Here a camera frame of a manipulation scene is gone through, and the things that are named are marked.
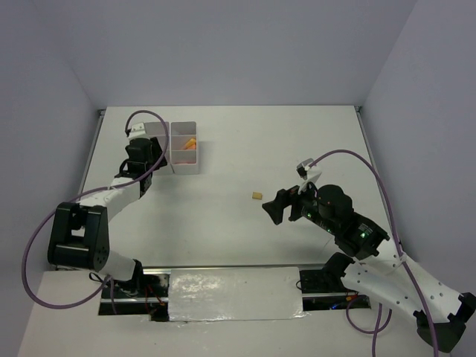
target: white divider box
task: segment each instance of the white divider box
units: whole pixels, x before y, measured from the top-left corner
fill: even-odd
[[[191,138],[196,139],[196,149],[184,149]],[[177,175],[199,173],[199,138],[195,121],[170,123],[170,162]]]
[[[169,135],[170,135],[170,123],[169,122],[165,122],[166,126],[167,126],[167,130],[169,132]],[[146,133],[147,133],[147,136],[149,136],[150,138],[152,137],[156,137],[157,138],[157,141],[158,143],[161,145],[161,148],[164,149],[165,148],[165,139],[166,139],[166,135],[165,135],[165,130],[164,130],[164,126],[162,125],[161,122],[149,122],[149,123],[144,123],[144,127],[145,127],[145,130],[146,130]],[[165,159],[167,160],[167,166],[164,166],[164,167],[161,167],[160,169],[154,171],[154,176],[162,176],[162,175],[171,175],[173,174],[173,169],[172,169],[172,164],[170,163],[170,141],[169,141],[169,146],[167,148],[167,151],[165,152]]]

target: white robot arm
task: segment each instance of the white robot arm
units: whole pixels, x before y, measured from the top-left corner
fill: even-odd
[[[157,139],[148,135],[144,123],[128,133],[128,158],[119,168],[108,190],[78,202],[57,207],[48,246],[48,262],[111,275],[124,291],[142,289],[141,262],[109,248],[109,222],[127,205],[140,199],[152,183],[152,173],[141,178],[162,155]],[[163,159],[155,168],[167,165]]]
[[[263,204],[263,209],[279,225],[284,208],[291,206],[289,221],[304,217],[331,233],[345,255],[334,254],[324,271],[333,276],[338,285],[364,293],[404,315],[416,324],[419,336],[432,344],[417,285],[433,319],[438,348],[450,352],[476,310],[476,297],[471,293],[461,294],[431,276],[408,257],[400,245],[398,249],[374,221],[355,212],[352,199],[339,186],[328,184],[316,188],[321,170],[309,167],[311,162],[312,159],[303,161],[297,167],[304,186],[278,191],[274,201]]]

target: white plastic sheet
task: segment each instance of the white plastic sheet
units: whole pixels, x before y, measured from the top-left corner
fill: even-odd
[[[176,269],[170,275],[171,321],[283,320],[303,317],[296,282],[285,268]]]

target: small yellow block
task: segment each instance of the small yellow block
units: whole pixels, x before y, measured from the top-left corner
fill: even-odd
[[[263,199],[263,194],[261,192],[253,192],[252,199]]]
[[[192,145],[196,144],[196,139],[195,138],[191,138],[189,141],[187,141],[185,143],[185,145],[181,148],[182,150],[186,150],[188,149],[189,147],[191,147]]]

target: gray wall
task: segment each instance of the gray wall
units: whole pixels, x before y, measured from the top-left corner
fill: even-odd
[[[362,104],[416,0],[33,0],[97,106]]]
[[[0,1],[0,48],[0,356],[10,357],[32,307],[20,280],[23,248],[41,219],[77,192],[96,114],[29,1]],[[28,266],[35,291],[45,231]]]
[[[405,247],[476,294],[476,2],[419,0],[365,101]],[[473,356],[476,317],[454,356]]]

